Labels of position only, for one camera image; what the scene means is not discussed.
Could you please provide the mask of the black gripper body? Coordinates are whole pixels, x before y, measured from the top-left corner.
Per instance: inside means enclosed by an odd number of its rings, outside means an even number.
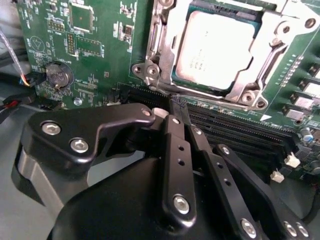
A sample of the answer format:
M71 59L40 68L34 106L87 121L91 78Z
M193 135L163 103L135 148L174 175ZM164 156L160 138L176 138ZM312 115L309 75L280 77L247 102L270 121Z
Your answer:
M194 175L197 217L188 230L161 210L164 164L139 160L73 197L60 211L52 240L238 240L214 188Z

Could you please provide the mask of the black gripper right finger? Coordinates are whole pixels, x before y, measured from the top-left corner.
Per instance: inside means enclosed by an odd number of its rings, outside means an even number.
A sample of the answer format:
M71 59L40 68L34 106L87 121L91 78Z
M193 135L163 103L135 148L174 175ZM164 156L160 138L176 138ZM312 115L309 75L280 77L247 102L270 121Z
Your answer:
M306 224L228 146L211 148L180 103L191 148L221 203L229 240L312 240Z

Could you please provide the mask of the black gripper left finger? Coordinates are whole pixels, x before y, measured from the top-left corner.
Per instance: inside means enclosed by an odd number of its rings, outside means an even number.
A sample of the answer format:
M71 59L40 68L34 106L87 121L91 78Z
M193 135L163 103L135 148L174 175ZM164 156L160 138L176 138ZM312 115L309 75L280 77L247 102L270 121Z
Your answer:
M197 211L185 124L172 114L156 115L141 103L32 115L15 161L17 188L57 220L66 204L89 187L92 166L135 151L161 158L160 213L171 225L192 226Z

